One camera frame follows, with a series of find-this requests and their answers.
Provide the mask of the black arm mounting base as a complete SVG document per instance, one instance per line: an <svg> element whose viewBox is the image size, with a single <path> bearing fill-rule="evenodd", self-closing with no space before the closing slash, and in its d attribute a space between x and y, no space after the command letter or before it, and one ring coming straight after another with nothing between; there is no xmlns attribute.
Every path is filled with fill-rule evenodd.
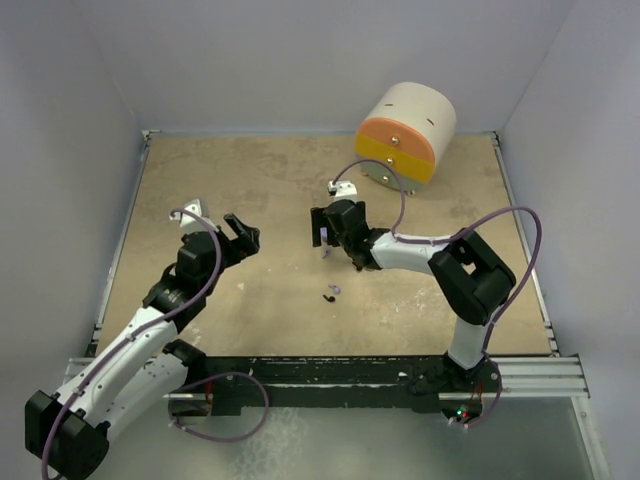
<svg viewBox="0 0 640 480"><path fill-rule="evenodd" d="M211 402L215 416L263 406L399 408L467 420L502 387L488 359L464 370L446 355L215 357L184 340L163 351L186 366L187 390Z"/></svg>

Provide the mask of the purple black wireless earbud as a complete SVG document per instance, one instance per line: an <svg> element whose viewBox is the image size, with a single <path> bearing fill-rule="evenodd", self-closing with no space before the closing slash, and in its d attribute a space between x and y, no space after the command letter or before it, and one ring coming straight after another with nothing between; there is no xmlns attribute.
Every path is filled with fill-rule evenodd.
<svg viewBox="0 0 640 480"><path fill-rule="evenodd" d="M329 292L327 294L323 294L322 297L325 301L329 303L334 303L336 301L337 296L341 293L341 288L335 284L328 284L327 288Z"/></svg>

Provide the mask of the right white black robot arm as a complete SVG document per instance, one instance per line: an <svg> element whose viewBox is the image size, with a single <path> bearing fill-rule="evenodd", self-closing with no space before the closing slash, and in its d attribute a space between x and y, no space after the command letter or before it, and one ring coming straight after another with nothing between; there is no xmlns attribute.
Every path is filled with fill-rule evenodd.
<svg viewBox="0 0 640 480"><path fill-rule="evenodd" d="M516 277L478 233L402 241L389 229L369 227L363 201L338 200L312 208L310 216L312 245L326 240L342 248L358 271L399 269L433 276L456 314L446 383L467 391L479 381L490 322L506 305Z"/></svg>

